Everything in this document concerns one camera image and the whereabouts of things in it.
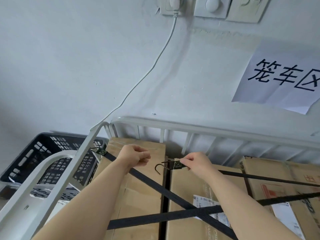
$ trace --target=hand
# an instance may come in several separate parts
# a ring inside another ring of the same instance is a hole
[[[212,163],[203,152],[192,152],[180,159],[199,178],[206,180],[213,169]]]
[[[123,164],[129,171],[133,167],[145,166],[151,158],[150,152],[138,145],[124,145],[115,161]]]

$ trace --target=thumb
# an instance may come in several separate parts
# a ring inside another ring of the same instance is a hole
[[[186,165],[188,168],[191,168],[192,167],[192,163],[193,161],[189,160],[189,159],[186,159],[186,158],[181,158],[180,159],[181,163],[183,165]]]
[[[140,159],[144,159],[144,158],[150,159],[150,152],[138,152],[138,155]]]

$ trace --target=round knob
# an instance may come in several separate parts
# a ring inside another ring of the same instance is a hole
[[[220,5],[220,0],[207,0],[205,4],[205,8],[209,12],[215,12],[219,8],[219,5]]]

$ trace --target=wall plate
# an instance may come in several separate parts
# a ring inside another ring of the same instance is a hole
[[[158,0],[160,6],[160,14],[162,15],[173,15],[174,10],[170,6],[170,0]],[[183,15],[187,7],[190,6],[192,0],[180,0],[180,8],[179,8],[179,15]]]
[[[209,2],[219,2],[218,9],[214,12],[209,11]],[[196,0],[194,8],[194,16],[206,18],[225,19],[228,13],[231,0]]]
[[[258,23],[269,0],[232,0],[227,21]]]

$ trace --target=brown cardboard box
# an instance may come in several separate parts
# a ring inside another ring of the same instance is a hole
[[[259,176],[295,180],[301,182],[320,183],[320,168],[293,162],[274,161],[256,157],[244,157],[240,163],[243,172]],[[312,193],[319,189],[304,185],[293,185],[265,180],[248,179],[254,199],[275,198]],[[291,209],[297,219],[306,240],[319,240],[320,202],[318,199],[290,202]],[[271,206],[265,206],[275,214]]]
[[[235,168],[214,165],[216,169],[240,173]],[[173,170],[171,175],[171,191],[193,204],[193,196],[210,198],[218,201],[210,186],[187,168]],[[235,185],[247,193],[245,181],[240,177],[226,176]],[[183,210],[182,207],[170,201],[169,211]],[[195,218],[169,221],[167,223],[166,240],[230,240],[212,226]]]
[[[138,167],[136,169],[162,185],[163,168],[158,168],[159,172],[161,173],[161,175],[158,175],[154,167],[156,164],[159,164],[165,160],[166,146],[160,143],[112,137],[107,145],[106,150],[116,157],[118,156],[122,147],[126,144],[137,144],[150,151],[151,160],[149,163],[145,167]],[[110,163],[111,162],[108,159],[103,157],[98,165],[93,180]],[[161,194],[132,175],[127,174],[122,181],[114,213],[111,219],[113,220],[133,216],[156,214],[160,213],[160,207]],[[115,230],[107,230],[104,240],[157,240],[158,236],[159,223],[153,223]]]

